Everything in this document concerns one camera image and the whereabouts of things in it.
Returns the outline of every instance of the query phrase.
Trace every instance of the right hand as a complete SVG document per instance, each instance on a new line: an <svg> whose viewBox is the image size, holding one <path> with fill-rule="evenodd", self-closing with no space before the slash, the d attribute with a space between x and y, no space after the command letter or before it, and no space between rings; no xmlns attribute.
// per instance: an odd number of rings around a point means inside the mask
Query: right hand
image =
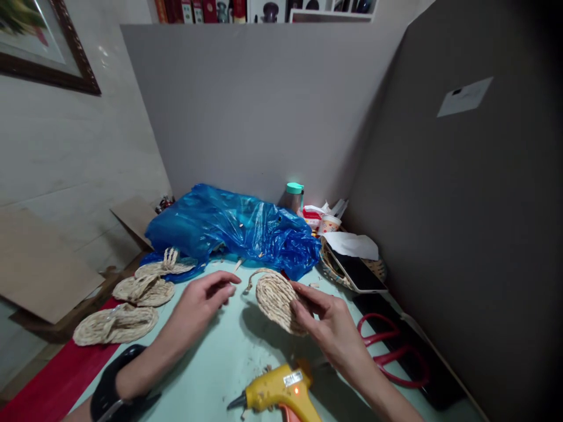
<svg viewBox="0 0 563 422"><path fill-rule="evenodd" d="M303 304L294 300L291 308L297 322L309 332L346 381L356 384L376 366L356 329L346 302L295 281L291 285L307 299L311 310L319 317L319 321L316 320Z"/></svg>

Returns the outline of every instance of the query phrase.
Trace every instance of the black watch strap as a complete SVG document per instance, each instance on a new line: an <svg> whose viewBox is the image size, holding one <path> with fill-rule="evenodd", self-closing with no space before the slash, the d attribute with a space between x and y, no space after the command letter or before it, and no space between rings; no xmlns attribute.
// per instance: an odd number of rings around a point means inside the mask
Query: black watch strap
<svg viewBox="0 0 563 422"><path fill-rule="evenodd" d="M125 365L135 359L146 349L145 346L129 346L113 362L111 362L101 376L100 383L96 391L92 394L90 404L90 415L93 422L98 421L119 421L126 422L152 407L160 398L160 394L147 399L147 395L136 397L132 401L124 401L117 394L116 377L117 373Z"/></svg>

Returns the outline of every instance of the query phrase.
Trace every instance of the white tile wall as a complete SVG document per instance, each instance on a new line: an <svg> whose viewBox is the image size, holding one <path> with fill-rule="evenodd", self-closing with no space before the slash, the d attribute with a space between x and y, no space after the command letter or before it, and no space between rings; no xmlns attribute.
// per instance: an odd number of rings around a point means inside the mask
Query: white tile wall
<svg viewBox="0 0 563 422"><path fill-rule="evenodd" d="M154 10L152 0L66 5L102 96L0 76L0 207L30 208L100 271L139 252L110 206L169 193L119 28L154 22ZM45 345L7 319L13 311L0 301L0 389Z"/></svg>

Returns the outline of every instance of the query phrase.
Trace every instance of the glue gun nozzle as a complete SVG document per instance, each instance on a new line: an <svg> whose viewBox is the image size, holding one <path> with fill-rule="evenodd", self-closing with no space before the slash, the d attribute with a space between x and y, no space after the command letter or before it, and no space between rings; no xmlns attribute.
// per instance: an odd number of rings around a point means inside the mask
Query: glue gun nozzle
<svg viewBox="0 0 563 422"><path fill-rule="evenodd" d="M242 392L242 394L239 397L237 397L232 402L230 402L229 405L227 406L227 410L239 406L243 406L244 408L246 408L246 392Z"/></svg>

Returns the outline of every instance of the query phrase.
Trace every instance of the mobile phone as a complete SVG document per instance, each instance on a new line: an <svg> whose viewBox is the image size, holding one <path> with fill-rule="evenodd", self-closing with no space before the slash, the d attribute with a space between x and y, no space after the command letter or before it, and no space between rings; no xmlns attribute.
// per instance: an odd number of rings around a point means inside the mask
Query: mobile phone
<svg viewBox="0 0 563 422"><path fill-rule="evenodd" d="M327 242L328 251L334 260L352 283L352 287L358 293L381 293L386 292L387 286L368 268L358 257L350 257L336 252Z"/></svg>

